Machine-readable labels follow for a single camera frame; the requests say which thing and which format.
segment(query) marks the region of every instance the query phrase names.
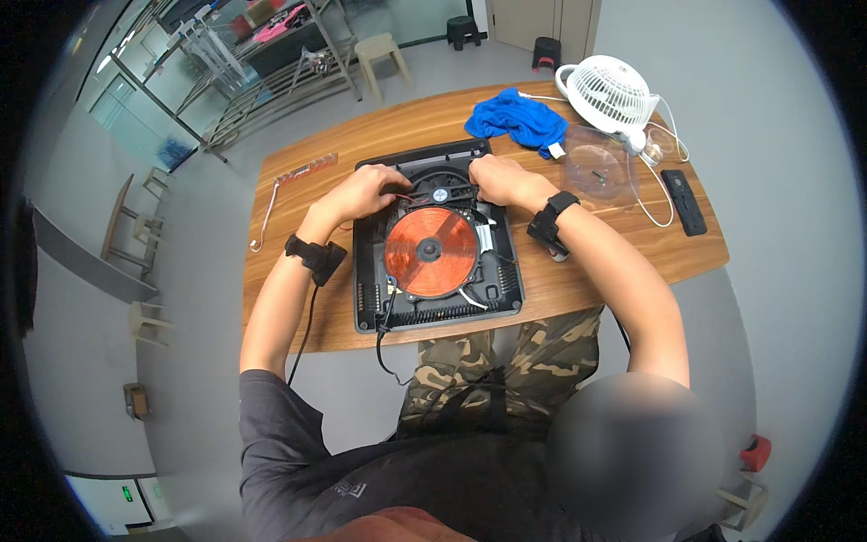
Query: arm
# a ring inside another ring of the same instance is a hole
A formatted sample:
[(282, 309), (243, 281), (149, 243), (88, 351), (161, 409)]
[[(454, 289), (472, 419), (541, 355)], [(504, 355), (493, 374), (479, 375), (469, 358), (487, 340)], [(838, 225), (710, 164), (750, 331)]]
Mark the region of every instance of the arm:
[[(347, 220), (361, 219), (394, 201), (380, 195), (387, 184), (411, 186), (406, 177), (385, 166), (364, 166), (310, 206), (296, 236), (305, 243), (326, 245), (331, 233)], [(259, 292), (244, 341), (240, 372), (264, 369), (286, 380), (285, 365), (298, 329), (313, 273), (298, 256), (281, 255)]]
[[(560, 191), (516, 161), (486, 155), (470, 165), (479, 197), (536, 213)], [(579, 205), (557, 218), (557, 235), (629, 333), (629, 371), (666, 376), (689, 388), (681, 311), (654, 266), (623, 236)]]

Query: wooden table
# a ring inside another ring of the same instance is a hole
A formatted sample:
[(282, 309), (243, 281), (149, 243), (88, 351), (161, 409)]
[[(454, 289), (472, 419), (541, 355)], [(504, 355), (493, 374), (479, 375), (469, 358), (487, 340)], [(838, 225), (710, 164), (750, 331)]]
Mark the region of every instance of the wooden table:
[[(556, 96), (553, 82), (526, 82), (516, 85), (533, 95)], [(286, 147), (267, 157), (262, 164), (256, 198), (253, 201), (250, 238), (258, 238), (262, 227), (274, 178), (328, 153), (339, 153), (340, 162), (313, 173), (277, 191), (277, 200), (265, 231), (264, 247), (260, 252), (247, 252), (244, 264), (244, 314), (247, 324), (259, 290), (277, 257), (283, 253), (285, 240), (298, 228), (307, 207), (321, 198), (333, 186), (346, 179), (361, 160), (384, 154), (468, 139), (464, 130), (473, 106), (495, 96), (505, 85), (470, 88), (443, 95), (410, 101), (388, 109), (365, 114), (329, 130)], [(552, 109), (570, 122), (583, 122), (568, 103), (547, 101)], [(543, 160), (535, 151), (513, 142), (508, 135), (491, 139), (491, 150), (498, 156), (517, 160), (526, 169), (541, 173), (555, 185), (563, 178), (563, 165)], [(687, 175), (707, 221), (707, 233), (688, 238), (675, 214), (671, 226), (654, 225), (638, 205), (630, 209), (595, 206), (583, 202), (599, 218), (620, 232), (646, 256), (670, 284), (721, 267), (728, 262), (728, 249), (720, 224), (707, 194), (689, 163), (681, 164), (676, 156), (668, 157), (657, 168), (681, 169)], [(668, 219), (665, 192), (646, 167), (639, 167), (642, 201), (657, 220)], [(518, 252), (518, 262), (524, 281), (526, 300), (521, 311), (513, 316), (478, 322), (454, 323), (420, 330), (392, 331), (383, 344), (408, 343), (440, 336), (458, 335), (491, 327), (504, 327), (539, 318), (552, 317), (600, 304), (602, 299), (577, 264), (569, 258), (561, 264), (551, 260), (547, 251), (526, 234), (532, 216), (522, 209), (509, 208), (509, 220)], [(313, 326), (304, 351), (331, 351), (364, 348), (375, 345), (376, 335), (355, 332), (353, 325), (352, 232), (338, 230), (331, 239), (350, 250), (349, 256), (321, 289), (314, 309)], [(304, 335), (307, 311), (295, 336), (292, 351), (297, 351)]]

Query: blue towel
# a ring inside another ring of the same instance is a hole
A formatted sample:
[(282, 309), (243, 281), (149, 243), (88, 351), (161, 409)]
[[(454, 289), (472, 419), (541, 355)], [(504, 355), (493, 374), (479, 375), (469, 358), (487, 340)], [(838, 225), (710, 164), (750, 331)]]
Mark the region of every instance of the blue towel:
[(473, 116), (464, 129), (474, 137), (496, 137), (506, 132), (512, 140), (529, 148), (537, 148), (548, 160), (549, 145), (563, 145), (566, 119), (548, 106), (518, 95), (517, 88), (507, 88), (496, 98), (477, 103)]

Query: person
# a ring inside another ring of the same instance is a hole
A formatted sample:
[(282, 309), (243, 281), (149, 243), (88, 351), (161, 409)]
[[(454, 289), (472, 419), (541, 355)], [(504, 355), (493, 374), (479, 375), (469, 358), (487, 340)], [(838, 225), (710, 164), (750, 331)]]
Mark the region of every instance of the person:
[[(532, 213), (559, 193), (542, 175), (490, 154), (474, 160), (469, 173), (480, 200)], [(325, 245), (341, 223), (391, 204), (394, 195), (382, 190), (392, 184), (410, 187), (388, 167), (360, 168), (310, 206), (297, 237)], [(628, 371), (688, 388), (681, 313), (653, 265), (579, 204), (563, 210), (556, 225), (573, 264), (629, 333)], [(332, 455), (323, 444), (322, 415), (286, 384), (286, 357), (310, 280), (299, 257), (281, 256), (244, 334), (240, 492), (254, 540), (598, 539), (548, 491), (544, 431), (596, 370), (602, 307), (523, 324), (508, 363), (495, 359), (493, 330), (421, 342), (397, 438)], [(504, 384), (484, 385), (495, 369)], [(460, 416), (443, 427), (437, 416), (461, 392)], [(485, 430), (484, 413), (495, 396), (505, 399), (508, 424), (493, 432)], [(474, 422), (462, 426), (467, 419)]]

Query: beige stool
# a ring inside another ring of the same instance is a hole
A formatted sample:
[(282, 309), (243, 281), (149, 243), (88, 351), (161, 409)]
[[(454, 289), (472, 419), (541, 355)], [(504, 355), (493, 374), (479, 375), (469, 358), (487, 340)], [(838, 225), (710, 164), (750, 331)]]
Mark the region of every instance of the beige stool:
[(154, 307), (157, 309), (165, 309), (165, 305), (155, 305), (150, 303), (142, 303), (141, 301), (133, 301), (133, 304), (129, 307), (129, 333), (133, 336), (133, 339), (136, 341), (143, 341), (145, 343), (157, 344), (159, 346), (166, 346), (168, 344), (160, 343), (159, 341), (153, 341), (151, 339), (145, 338), (140, 335), (141, 326), (146, 325), (147, 327), (153, 328), (155, 326), (160, 326), (163, 328), (168, 328), (169, 330), (173, 330), (175, 328), (173, 323), (165, 322), (163, 320), (158, 320), (157, 318), (149, 318), (144, 316), (141, 311), (142, 307)]
[(163, 238), (160, 237), (159, 233), (162, 233), (161, 218), (153, 217), (148, 214), (140, 214), (136, 217), (135, 226), (133, 226), (133, 239), (156, 251), (157, 249), (153, 248), (150, 243), (147, 242), (147, 239), (153, 239), (158, 243), (162, 243)]
[(382, 107), (382, 95), (380, 94), (379, 87), (376, 85), (376, 76), (374, 75), (374, 70), (370, 68), (370, 61), (380, 56), (391, 55), (394, 64), (401, 71), (407, 83), (413, 84), (413, 78), (409, 75), (409, 70), (407, 69), (407, 64), (403, 61), (401, 51), (397, 48), (397, 43), (394, 42), (394, 39), (392, 39), (391, 34), (388, 32), (356, 43), (355, 54), (358, 55), (358, 63), (362, 65), (364, 78), (368, 80), (368, 86), (370, 86), (370, 90), (376, 96), (380, 107)]
[[(168, 180), (174, 179), (174, 175), (171, 175), (168, 171), (164, 171), (159, 169), (158, 167), (152, 167), (151, 172), (147, 174), (147, 179), (145, 182), (141, 183), (145, 190), (153, 194), (153, 196), (162, 201), (163, 194), (172, 193), (168, 187)], [(153, 191), (151, 185), (156, 185), (160, 187), (160, 195), (158, 196), (156, 192)]]
[[(761, 511), (765, 509), (765, 503), (767, 502), (768, 497), (771, 496), (771, 490), (768, 489), (765, 484), (757, 481), (755, 478), (753, 478), (747, 473), (741, 472), (740, 475), (744, 478), (744, 480), (752, 484), (750, 486), (749, 499), (744, 500), (740, 497), (735, 497), (730, 493), (726, 493), (721, 489), (716, 490), (717, 495), (721, 496), (723, 499), (743, 510), (743, 513), (740, 516), (740, 521), (738, 521), (738, 523), (728, 523), (727, 521), (720, 522), (721, 526), (724, 526), (728, 529), (734, 529), (737, 532), (741, 532), (753, 524), (753, 522), (759, 517), (759, 514), (761, 514)], [(753, 486), (756, 486), (760, 489), (760, 491), (755, 495), (753, 495)]]

